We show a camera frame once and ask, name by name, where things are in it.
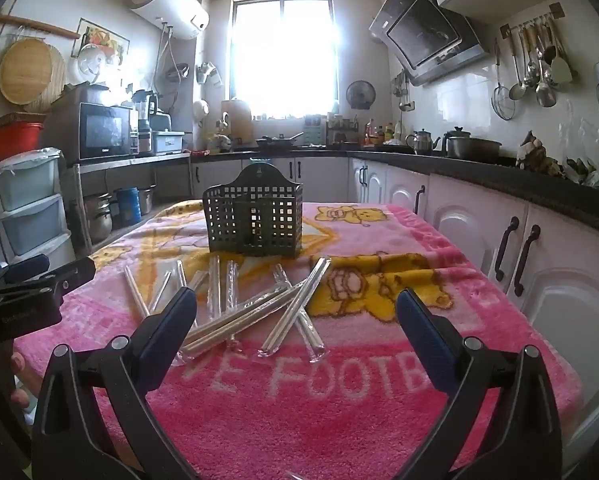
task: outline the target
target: blue bucket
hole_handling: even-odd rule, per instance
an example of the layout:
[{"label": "blue bucket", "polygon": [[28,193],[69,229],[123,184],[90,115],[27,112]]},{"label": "blue bucket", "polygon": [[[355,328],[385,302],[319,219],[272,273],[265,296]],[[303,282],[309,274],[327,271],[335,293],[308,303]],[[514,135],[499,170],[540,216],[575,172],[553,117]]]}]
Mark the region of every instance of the blue bucket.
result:
[{"label": "blue bucket", "polygon": [[117,190],[117,202],[122,223],[134,225],[141,222],[141,209],[139,208],[139,191],[136,187]]}]

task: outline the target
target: fan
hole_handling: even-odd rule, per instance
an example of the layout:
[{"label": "fan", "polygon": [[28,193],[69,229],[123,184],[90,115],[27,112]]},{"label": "fan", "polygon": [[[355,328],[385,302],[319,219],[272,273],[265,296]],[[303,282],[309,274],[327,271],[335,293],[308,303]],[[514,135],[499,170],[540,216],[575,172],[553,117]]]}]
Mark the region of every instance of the fan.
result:
[{"label": "fan", "polygon": [[376,98],[377,92],[368,81],[355,81],[346,90],[346,101],[353,110],[370,110]]}]

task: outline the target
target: red bucket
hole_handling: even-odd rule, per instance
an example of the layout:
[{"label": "red bucket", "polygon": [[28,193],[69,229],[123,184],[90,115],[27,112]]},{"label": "red bucket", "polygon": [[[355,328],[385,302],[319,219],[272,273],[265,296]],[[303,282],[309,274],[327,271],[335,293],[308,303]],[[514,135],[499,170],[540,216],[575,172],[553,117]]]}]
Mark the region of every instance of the red bucket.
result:
[{"label": "red bucket", "polygon": [[11,123],[0,127],[0,161],[38,149],[42,123]]}]

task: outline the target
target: wire strainer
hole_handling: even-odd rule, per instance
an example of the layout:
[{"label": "wire strainer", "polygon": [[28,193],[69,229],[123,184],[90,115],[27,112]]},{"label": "wire strainer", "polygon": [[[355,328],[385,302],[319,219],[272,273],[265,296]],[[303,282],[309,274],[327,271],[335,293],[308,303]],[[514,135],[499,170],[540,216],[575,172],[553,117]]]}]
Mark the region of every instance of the wire strainer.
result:
[{"label": "wire strainer", "polygon": [[510,121],[515,115],[515,101],[513,101],[509,97],[510,90],[505,86],[502,86],[500,82],[500,49],[499,44],[497,43],[497,39],[495,40],[495,62],[497,64],[497,86],[495,90],[493,90],[493,95],[491,97],[491,105],[493,106],[493,110],[495,113],[502,118],[504,121]]}]

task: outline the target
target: silver screw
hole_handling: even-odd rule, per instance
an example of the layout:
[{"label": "silver screw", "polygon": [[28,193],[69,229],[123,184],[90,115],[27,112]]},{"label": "silver screw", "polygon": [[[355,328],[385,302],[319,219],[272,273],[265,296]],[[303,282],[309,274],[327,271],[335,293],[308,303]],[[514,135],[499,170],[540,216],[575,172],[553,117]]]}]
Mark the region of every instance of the silver screw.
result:
[{"label": "silver screw", "polygon": [[66,355],[67,352],[68,352],[68,347],[66,345],[58,345],[53,350],[53,354],[55,354],[57,357]]},{"label": "silver screw", "polygon": [[116,350],[121,350],[129,343],[129,341],[130,340],[125,335],[120,335],[119,337],[116,337],[112,340],[110,346],[112,346]]},{"label": "silver screw", "polygon": [[484,344],[476,337],[467,337],[464,339],[464,346],[469,350],[479,350]]},{"label": "silver screw", "polygon": [[526,352],[528,357],[539,357],[539,349],[536,346],[528,345],[526,348],[524,348],[524,352]]}]

